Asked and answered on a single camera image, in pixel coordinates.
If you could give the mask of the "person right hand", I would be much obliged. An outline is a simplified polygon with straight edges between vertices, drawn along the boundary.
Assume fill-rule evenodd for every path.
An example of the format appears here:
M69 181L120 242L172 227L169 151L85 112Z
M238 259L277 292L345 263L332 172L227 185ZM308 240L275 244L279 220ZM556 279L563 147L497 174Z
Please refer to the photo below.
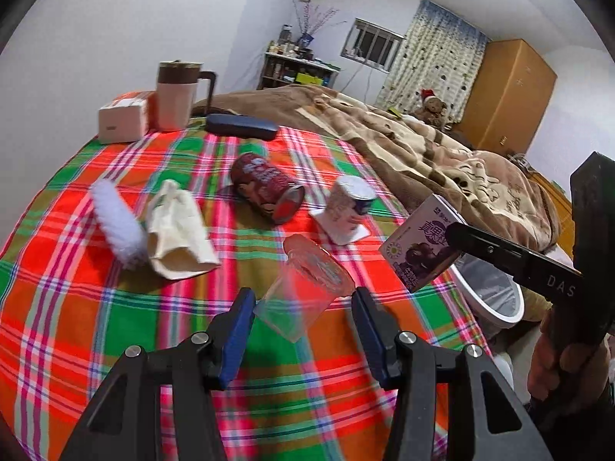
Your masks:
M544 401L560 387L564 378L573 378L568 408L580 409L596 402L608 384L611 360L608 339L595 347L573 343L557 351L550 337L554 320L555 310L550 308L540 325L527 390L533 398Z

